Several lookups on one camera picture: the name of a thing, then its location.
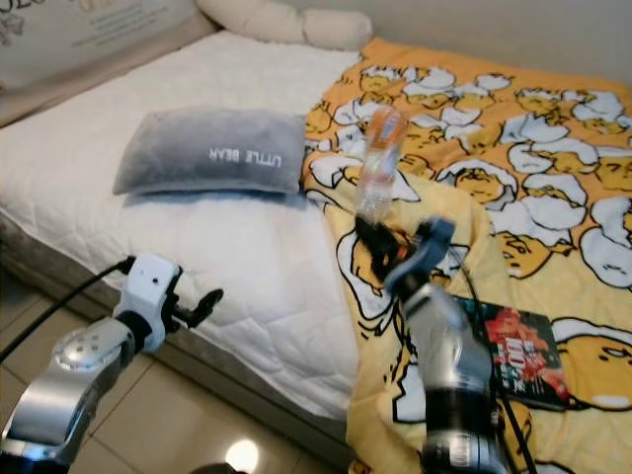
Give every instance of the tiled floor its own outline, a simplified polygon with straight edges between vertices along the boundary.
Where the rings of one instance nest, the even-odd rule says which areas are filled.
[[[0,347],[49,304],[39,293],[2,275]],[[5,361],[0,373],[2,427],[27,383],[45,368],[54,342],[85,324],[62,310]],[[254,446],[258,457],[250,471],[254,474],[334,473],[203,388],[141,355],[104,399],[70,472],[187,474],[207,463],[222,462],[235,446],[250,446],[250,453]]]

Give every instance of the book cover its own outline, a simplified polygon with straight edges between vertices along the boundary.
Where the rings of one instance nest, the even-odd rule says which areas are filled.
[[[456,300],[470,321],[476,321],[476,302]],[[570,395],[549,320],[495,304],[481,302],[480,306],[487,344],[508,398],[537,408],[567,408]]]

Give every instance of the quilted mattress cover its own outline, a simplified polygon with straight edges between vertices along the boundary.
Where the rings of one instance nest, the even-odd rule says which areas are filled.
[[[0,212],[92,272],[142,251],[177,262],[185,305],[223,287],[196,332],[302,408],[342,418],[357,349],[319,208],[301,196],[115,197],[112,184],[147,113],[205,104],[307,114],[356,60],[211,35],[3,128]]]

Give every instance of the wall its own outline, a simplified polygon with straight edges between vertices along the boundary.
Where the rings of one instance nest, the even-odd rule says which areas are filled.
[[[632,0],[284,0],[360,10],[378,35],[632,85]]]

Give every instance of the plastic bottle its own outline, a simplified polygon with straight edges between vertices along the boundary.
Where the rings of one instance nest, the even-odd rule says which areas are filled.
[[[407,125],[406,118],[391,107],[378,109],[368,125],[355,204],[357,215],[371,224],[388,214],[400,143]]]

